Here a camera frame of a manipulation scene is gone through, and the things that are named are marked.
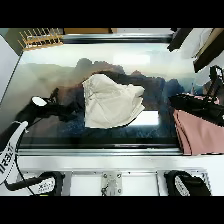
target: pink towel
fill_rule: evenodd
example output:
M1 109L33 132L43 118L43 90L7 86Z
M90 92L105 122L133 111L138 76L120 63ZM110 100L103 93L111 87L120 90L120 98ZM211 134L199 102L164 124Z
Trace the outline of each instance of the pink towel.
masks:
M224 153L224 128L185 111L175 110L177 135L184 154Z

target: pink fabric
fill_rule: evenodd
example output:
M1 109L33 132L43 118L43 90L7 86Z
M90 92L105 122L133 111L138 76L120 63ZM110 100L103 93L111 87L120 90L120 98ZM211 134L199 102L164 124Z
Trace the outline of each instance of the pink fabric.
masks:
M174 110L173 115L184 154L224 153L224 127L181 110Z

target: metal bracket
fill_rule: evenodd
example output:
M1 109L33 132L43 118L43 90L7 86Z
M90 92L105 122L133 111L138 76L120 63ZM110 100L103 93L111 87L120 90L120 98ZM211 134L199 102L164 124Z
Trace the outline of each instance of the metal bracket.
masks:
M102 196L119 196L122 194L122 173L103 172L101 182Z

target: white circular light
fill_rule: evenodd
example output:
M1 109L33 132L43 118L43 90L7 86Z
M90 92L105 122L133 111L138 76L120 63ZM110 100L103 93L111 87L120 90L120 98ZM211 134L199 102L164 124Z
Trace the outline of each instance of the white circular light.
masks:
M34 96L32 98L32 101L37 105L37 106L40 106L40 107L43 107L47 104L47 102L45 100L43 100L41 97L39 96Z

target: table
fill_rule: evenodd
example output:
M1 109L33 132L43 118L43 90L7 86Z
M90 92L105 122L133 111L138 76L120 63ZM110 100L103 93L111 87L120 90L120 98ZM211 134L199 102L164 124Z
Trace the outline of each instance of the table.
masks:
M65 35L62 46L24 52L1 104L0 132L32 96L49 97L57 87L63 105L79 101L82 109L67 123L52 116L31 127L21 155L181 154L168 97L190 92L195 73L193 59L167 50L170 41L171 35L158 34ZM96 72L145 88L144 124L85 128L81 83ZM202 93L202 87L194 89ZM152 111L158 113L157 125L147 120Z

